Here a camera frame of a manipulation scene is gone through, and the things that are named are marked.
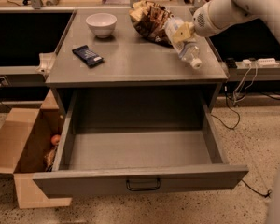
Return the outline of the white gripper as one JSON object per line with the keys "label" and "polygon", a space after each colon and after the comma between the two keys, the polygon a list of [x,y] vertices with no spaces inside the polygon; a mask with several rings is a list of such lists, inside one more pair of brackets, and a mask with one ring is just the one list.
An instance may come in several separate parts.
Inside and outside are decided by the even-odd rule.
{"label": "white gripper", "polygon": [[211,1],[198,8],[193,15],[192,22],[184,22],[173,34],[173,43],[188,41],[199,36],[209,37],[217,35],[228,28],[228,20],[225,15],[228,6],[225,2]]}

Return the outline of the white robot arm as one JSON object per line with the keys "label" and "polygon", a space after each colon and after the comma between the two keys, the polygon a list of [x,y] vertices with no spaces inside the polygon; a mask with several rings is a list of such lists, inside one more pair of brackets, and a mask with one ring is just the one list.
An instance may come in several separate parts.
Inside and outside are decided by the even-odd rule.
{"label": "white robot arm", "polygon": [[177,21],[177,29],[168,36],[175,45],[195,35],[218,35],[254,19],[262,20],[280,44],[280,0],[210,0],[194,12],[191,21],[171,18]]}

